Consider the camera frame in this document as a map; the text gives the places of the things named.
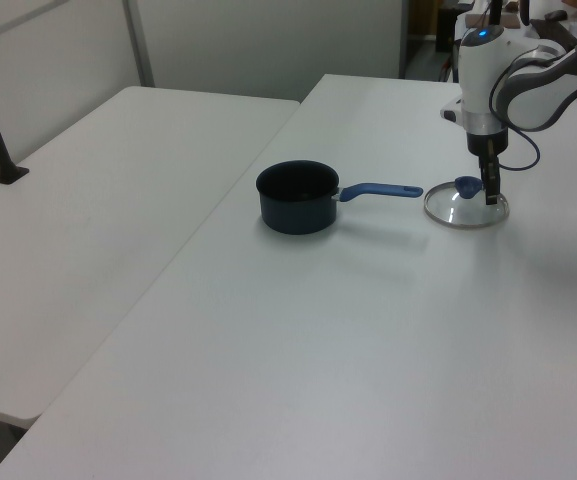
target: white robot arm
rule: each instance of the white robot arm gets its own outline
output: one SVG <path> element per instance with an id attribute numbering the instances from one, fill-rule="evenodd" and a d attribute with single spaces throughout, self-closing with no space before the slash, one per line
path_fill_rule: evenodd
<path id="1" fill-rule="evenodd" d="M 517 38 L 490 25 L 469 33 L 459 51 L 462 95 L 441 115 L 466 130 L 479 158 L 486 204 L 500 194 L 497 155 L 508 146 L 508 127 L 552 126 L 577 98 L 577 47 L 565 53 L 548 40 Z"/>

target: black saucepan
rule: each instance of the black saucepan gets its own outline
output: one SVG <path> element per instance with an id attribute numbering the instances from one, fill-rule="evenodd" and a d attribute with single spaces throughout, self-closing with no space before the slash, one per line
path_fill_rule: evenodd
<path id="1" fill-rule="evenodd" d="M 332 225 L 337 201 L 363 194 L 416 198 L 419 187 L 360 183 L 340 189 L 339 176 L 328 165 L 310 160 L 279 163 L 257 177 L 261 217 L 273 230 L 291 235 L 314 233 Z"/>

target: table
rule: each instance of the table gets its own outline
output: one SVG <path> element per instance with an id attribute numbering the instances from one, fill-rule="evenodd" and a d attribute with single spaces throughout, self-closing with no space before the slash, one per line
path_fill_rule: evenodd
<path id="1" fill-rule="evenodd" d="M 450 84 L 326 76 L 0 466 L 4 479 L 577 478 L 577 104 L 506 222 L 360 197 L 292 237 L 255 179 L 476 174 Z M 513 135 L 502 160 L 533 152 Z"/>
<path id="2" fill-rule="evenodd" d="M 0 420 L 44 412 L 297 105 L 128 88 L 0 185 Z"/>

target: white wall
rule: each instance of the white wall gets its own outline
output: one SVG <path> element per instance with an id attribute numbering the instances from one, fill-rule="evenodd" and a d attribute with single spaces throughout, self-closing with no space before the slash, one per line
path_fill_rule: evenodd
<path id="1" fill-rule="evenodd" d="M 157 87 L 301 101 L 326 73 L 399 76 L 404 0 L 131 2 Z"/>
<path id="2" fill-rule="evenodd" d="M 13 161 L 130 85 L 139 77 L 121 0 L 69 0 L 2 33 L 0 128 Z"/>

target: glass lid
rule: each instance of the glass lid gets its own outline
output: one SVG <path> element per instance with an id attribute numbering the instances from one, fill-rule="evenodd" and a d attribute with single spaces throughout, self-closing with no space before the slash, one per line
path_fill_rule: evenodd
<path id="1" fill-rule="evenodd" d="M 503 195 L 499 195 L 496 205 L 486 205 L 483 190 L 474 195 L 464 195 L 462 190 L 460 195 L 455 182 L 448 182 L 430 189 L 424 198 L 424 211 L 447 227 L 470 229 L 488 227 L 505 220 L 510 208 Z"/>

